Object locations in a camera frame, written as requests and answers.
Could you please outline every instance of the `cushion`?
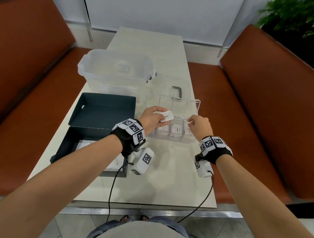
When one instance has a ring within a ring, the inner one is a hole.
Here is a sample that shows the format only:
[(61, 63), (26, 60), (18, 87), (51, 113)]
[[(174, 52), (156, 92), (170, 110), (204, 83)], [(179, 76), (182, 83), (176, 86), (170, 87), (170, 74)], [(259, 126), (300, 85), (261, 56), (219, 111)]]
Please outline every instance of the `cushion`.
[(24, 183), (86, 83), (74, 48), (0, 124), (0, 196)]
[(75, 42), (53, 0), (0, 1), (0, 117)]
[[(219, 66), (188, 63), (194, 96), (201, 100), (198, 114), (208, 117), (214, 135), (223, 138), (236, 161), (267, 186), (282, 202), (291, 200), (267, 157), (240, 102)], [(214, 192), (217, 203), (234, 203), (217, 166)]]
[(313, 68), (253, 25), (221, 64), (287, 184), (314, 200)]

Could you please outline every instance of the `black cable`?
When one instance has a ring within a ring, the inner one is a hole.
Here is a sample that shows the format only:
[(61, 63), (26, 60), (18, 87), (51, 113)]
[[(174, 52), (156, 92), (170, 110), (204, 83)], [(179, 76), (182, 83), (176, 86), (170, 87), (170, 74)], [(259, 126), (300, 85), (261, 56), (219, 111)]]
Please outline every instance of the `black cable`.
[(120, 169), (122, 169), (123, 167), (125, 167), (126, 165), (134, 165), (133, 163), (125, 163), (124, 165), (122, 165), (119, 170), (117, 171), (116, 175), (115, 175), (115, 179), (113, 180), (112, 186), (111, 186), (111, 190), (110, 190), (110, 195), (109, 195), (109, 200), (108, 200), (108, 206), (109, 206), (109, 213), (108, 213), (108, 217), (107, 217), (107, 221), (108, 222), (108, 218), (110, 216), (110, 198), (111, 198), (111, 193), (112, 193), (112, 189), (113, 189), (113, 185), (115, 184), (116, 178), (118, 176), (118, 173), (120, 171)]
[(199, 209), (200, 206), (203, 205), (203, 203), (206, 201), (206, 199), (207, 199), (208, 196), (210, 195), (210, 193), (211, 193), (211, 191), (212, 191), (212, 189), (213, 189), (213, 186), (214, 186), (214, 175), (213, 175), (213, 173), (212, 173), (211, 171), (209, 171), (209, 172), (212, 174), (213, 181), (212, 181), (212, 187), (210, 188), (210, 191), (209, 191), (208, 195), (206, 196), (206, 198), (204, 199), (204, 201), (202, 201), (202, 203), (201, 203), (193, 212), (191, 212), (190, 214), (188, 214), (187, 216), (185, 216), (184, 218), (182, 218), (180, 221), (178, 221), (178, 223), (181, 222), (181, 221), (183, 221), (185, 218), (187, 218), (188, 216), (192, 215), (197, 209)]

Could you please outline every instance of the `person's left hand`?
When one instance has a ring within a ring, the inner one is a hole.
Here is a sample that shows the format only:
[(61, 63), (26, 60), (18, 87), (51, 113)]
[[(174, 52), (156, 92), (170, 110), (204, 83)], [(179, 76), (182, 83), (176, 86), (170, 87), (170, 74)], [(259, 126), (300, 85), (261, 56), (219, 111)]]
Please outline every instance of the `person's left hand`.
[(163, 127), (165, 125), (169, 125), (170, 121), (167, 122), (160, 122), (160, 120), (164, 120), (165, 117), (161, 114), (154, 113), (155, 111), (168, 111), (168, 109), (163, 107), (148, 107), (144, 110), (143, 114), (138, 119), (145, 131), (145, 135), (147, 136), (150, 134), (153, 130), (155, 130), (157, 127)]

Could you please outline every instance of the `cardboard box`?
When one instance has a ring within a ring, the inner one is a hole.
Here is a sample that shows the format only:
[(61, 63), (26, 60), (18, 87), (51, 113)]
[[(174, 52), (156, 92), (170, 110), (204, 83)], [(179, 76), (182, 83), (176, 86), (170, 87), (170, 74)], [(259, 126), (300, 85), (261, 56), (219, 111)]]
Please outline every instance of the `cardboard box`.
[[(110, 134), (119, 122), (134, 118), (136, 97), (82, 93), (69, 121), (69, 129), (50, 162), (54, 163), (75, 151), (80, 140), (98, 141)], [(100, 176), (114, 177), (115, 171), (103, 171)], [(127, 166), (117, 177), (126, 177)]]

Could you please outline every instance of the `gray handle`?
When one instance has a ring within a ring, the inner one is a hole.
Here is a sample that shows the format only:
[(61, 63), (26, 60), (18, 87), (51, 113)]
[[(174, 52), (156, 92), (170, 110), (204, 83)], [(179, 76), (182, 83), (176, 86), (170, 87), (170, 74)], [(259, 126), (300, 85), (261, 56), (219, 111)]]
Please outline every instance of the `gray handle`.
[(172, 86), (174, 89), (178, 89), (179, 90), (179, 98), (180, 100), (182, 99), (182, 89), (180, 87), (177, 86)]

